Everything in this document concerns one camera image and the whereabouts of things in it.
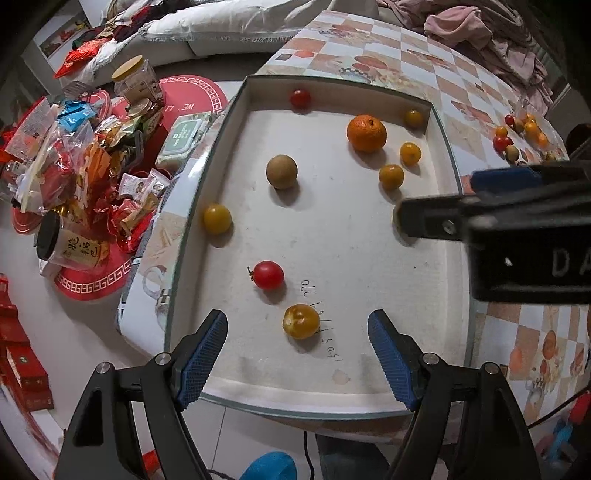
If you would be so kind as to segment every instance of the red gift box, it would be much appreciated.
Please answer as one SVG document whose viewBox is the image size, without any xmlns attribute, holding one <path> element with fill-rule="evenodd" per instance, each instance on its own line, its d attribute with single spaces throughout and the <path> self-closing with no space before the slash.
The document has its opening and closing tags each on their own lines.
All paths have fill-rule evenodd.
<svg viewBox="0 0 591 480">
<path fill-rule="evenodd" d="M 40 392 L 25 392 L 22 390 L 14 371 L 8 361 L 0 358 L 0 369 L 4 374 L 4 381 L 12 391 L 14 400 L 20 409 L 26 411 L 37 411 L 53 408 L 53 397 L 51 390 L 47 389 Z"/>
<path fill-rule="evenodd" d="M 30 346 L 29 337 L 18 319 L 0 317 L 0 346 Z"/>
<path fill-rule="evenodd" d="M 30 346 L 6 346 L 6 359 L 23 393 L 49 389 L 47 372 Z"/>
</svg>

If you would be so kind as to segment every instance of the glass jar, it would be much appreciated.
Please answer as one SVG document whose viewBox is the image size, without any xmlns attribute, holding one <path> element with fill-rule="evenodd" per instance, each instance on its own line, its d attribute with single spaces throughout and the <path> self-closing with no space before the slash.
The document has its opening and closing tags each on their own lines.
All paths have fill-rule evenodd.
<svg viewBox="0 0 591 480">
<path fill-rule="evenodd" d="M 143 55 L 126 61 L 115 70 L 111 79 L 115 82 L 115 93 L 124 96 L 130 105 L 147 98 L 164 106 L 164 92 L 148 59 Z"/>
<path fill-rule="evenodd" d="M 95 240 L 88 231 L 57 212 L 43 215 L 37 234 L 40 260 L 73 270 L 91 270 L 109 256 L 109 244 Z"/>
</svg>

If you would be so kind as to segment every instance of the blue object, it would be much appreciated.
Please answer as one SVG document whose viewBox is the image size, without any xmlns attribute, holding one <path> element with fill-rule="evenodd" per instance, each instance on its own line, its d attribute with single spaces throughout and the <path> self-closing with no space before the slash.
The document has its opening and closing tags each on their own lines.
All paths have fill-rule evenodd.
<svg viewBox="0 0 591 480">
<path fill-rule="evenodd" d="M 555 462 L 558 460 L 560 454 L 560 446 L 563 443 L 567 443 L 570 440 L 570 436 L 573 434 L 573 424 L 568 422 L 564 428 L 562 428 L 554 437 L 552 445 L 546 452 L 546 460 L 549 462 Z"/>
<path fill-rule="evenodd" d="M 396 400 L 407 409 L 416 410 L 418 399 L 413 391 L 412 373 L 375 312 L 368 319 L 368 336 Z"/>
<path fill-rule="evenodd" d="M 529 167 L 476 171 L 470 179 L 470 187 L 474 193 L 509 193 L 542 185 L 542 175 Z"/>
<path fill-rule="evenodd" d="M 240 480 L 297 480 L 296 463 L 285 452 L 266 453 L 250 464 Z"/>
<path fill-rule="evenodd" d="M 96 112 L 88 102 L 67 100 L 64 108 L 57 116 L 57 122 L 71 133 L 75 132 L 84 123 L 84 120 L 93 116 L 96 116 Z"/>
<path fill-rule="evenodd" d="M 201 395 L 227 335 L 228 318 L 223 312 L 219 312 L 181 373 L 181 388 L 177 401 L 183 408 L 187 408 Z"/>
</svg>

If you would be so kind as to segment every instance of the snack package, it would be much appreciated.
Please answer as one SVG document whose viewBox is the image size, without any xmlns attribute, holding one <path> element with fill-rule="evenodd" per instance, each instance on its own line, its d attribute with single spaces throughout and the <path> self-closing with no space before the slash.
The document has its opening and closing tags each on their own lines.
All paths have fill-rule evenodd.
<svg viewBox="0 0 591 480">
<path fill-rule="evenodd" d="M 84 123 L 84 120 L 92 117 L 96 117 L 96 112 L 88 102 L 66 100 L 63 110 L 57 116 L 57 121 L 68 132 L 74 132 Z"/>
</svg>

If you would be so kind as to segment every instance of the brown round fruit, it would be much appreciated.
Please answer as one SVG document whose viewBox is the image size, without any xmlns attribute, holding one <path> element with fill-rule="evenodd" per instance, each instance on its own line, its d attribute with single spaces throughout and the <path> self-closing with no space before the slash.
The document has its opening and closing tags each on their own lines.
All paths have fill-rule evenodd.
<svg viewBox="0 0 591 480">
<path fill-rule="evenodd" d="M 515 163 L 519 160 L 519 148 L 515 145 L 507 145 L 505 149 L 505 158 L 509 163 Z"/>
<path fill-rule="evenodd" d="M 267 164 L 267 180 L 278 190 L 292 187 L 297 180 L 297 165 L 287 155 L 276 155 Z"/>
<path fill-rule="evenodd" d="M 515 130 L 517 133 L 522 133 L 524 129 L 524 124 L 521 120 L 519 120 L 518 118 L 515 119 L 515 125 L 513 125 L 513 130 Z"/>
</svg>

